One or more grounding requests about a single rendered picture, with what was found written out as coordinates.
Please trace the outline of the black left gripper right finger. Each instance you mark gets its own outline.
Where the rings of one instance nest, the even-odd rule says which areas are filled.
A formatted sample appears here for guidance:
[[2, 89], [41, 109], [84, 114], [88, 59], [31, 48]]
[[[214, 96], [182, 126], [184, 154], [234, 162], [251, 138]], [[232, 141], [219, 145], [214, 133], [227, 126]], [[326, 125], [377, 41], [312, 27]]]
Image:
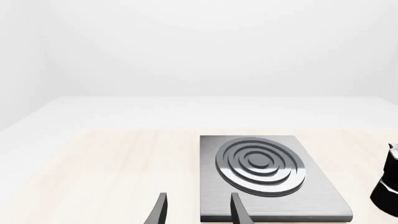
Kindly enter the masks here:
[[230, 209], [233, 224], [254, 224], [239, 198], [238, 193], [234, 192], [231, 194]]

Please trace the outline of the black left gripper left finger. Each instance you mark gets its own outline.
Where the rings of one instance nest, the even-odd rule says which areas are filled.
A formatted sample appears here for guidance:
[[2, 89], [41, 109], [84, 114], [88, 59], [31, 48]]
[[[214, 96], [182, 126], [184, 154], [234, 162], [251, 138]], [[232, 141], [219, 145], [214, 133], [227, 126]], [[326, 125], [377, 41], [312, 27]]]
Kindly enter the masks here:
[[167, 210], [167, 194], [165, 192], [162, 192], [159, 194], [159, 197], [144, 224], [165, 224], [167, 218]]

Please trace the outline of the flat black stove plate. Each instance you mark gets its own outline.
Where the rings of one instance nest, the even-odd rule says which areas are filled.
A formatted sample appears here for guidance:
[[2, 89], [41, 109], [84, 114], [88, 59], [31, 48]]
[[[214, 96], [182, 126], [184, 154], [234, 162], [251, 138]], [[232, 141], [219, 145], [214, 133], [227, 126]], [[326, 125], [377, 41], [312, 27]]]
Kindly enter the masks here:
[[201, 136], [201, 222], [231, 222], [232, 194], [238, 194], [254, 222], [353, 219], [349, 205], [295, 136]]

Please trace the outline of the black moka pot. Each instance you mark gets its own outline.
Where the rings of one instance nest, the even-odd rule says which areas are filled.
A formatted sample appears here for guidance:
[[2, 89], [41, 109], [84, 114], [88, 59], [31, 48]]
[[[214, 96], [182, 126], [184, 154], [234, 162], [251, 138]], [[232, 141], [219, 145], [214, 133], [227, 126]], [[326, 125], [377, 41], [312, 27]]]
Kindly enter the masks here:
[[383, 171], [370, 199], [377, 208], [398, 218], [398, 144], [389, 144]]

